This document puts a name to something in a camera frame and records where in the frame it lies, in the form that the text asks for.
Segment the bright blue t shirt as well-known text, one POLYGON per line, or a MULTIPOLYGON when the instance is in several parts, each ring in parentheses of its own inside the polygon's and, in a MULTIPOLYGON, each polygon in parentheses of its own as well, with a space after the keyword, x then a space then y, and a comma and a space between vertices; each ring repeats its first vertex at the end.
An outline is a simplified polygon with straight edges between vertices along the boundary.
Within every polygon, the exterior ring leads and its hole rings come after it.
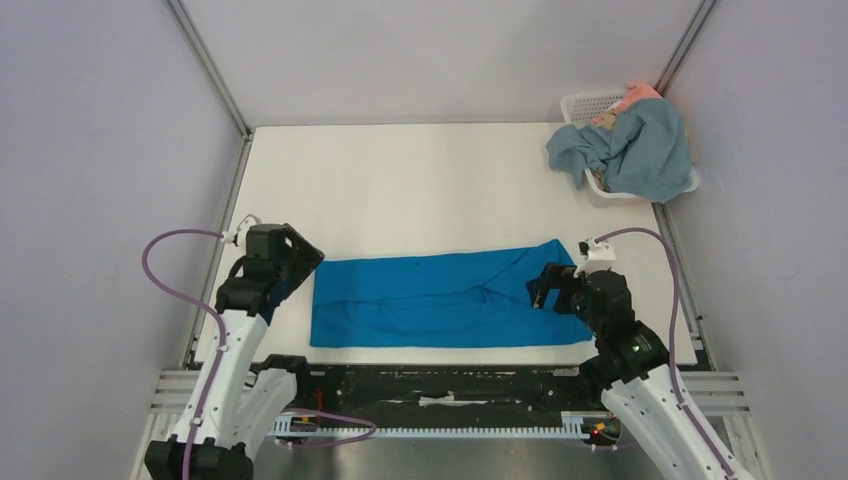
POLYGON ((591 339, 548 298, 527 290, 549 264, 572 261, 562 243, 511 249, 327 261, 315 273, 310 344, 316 348, 513 348, 591 339))

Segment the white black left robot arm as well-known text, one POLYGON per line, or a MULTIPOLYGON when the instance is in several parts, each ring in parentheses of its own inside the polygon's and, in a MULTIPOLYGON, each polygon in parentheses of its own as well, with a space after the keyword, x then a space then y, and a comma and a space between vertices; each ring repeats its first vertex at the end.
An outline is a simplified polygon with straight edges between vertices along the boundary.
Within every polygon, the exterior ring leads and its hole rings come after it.
POLYGON ((213 305, 192 304, 217 327, 195 387, 164 440, 151 441, 144 465, 153 479, 250 479, 260 444, 288 406, 314 393, 302 356, 271 355, 252 388, 245 382, 274 311, 323 261, 323 253, 289 224, 247 216, 216 239, 241 250, 218 287, 213 305))

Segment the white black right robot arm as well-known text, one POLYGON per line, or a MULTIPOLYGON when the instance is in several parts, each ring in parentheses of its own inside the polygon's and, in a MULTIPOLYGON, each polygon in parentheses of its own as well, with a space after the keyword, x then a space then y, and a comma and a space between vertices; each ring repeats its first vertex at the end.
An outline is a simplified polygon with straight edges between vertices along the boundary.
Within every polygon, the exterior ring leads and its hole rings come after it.
POLYGON ((664 478, 752 478, 695 404, 668 348, 637 319, 623 275, 548 264, 526 287, 534 308, 555 292, 554 312, 592 333, 597 353, 578 367, 578 396, 616 416, 664 478))

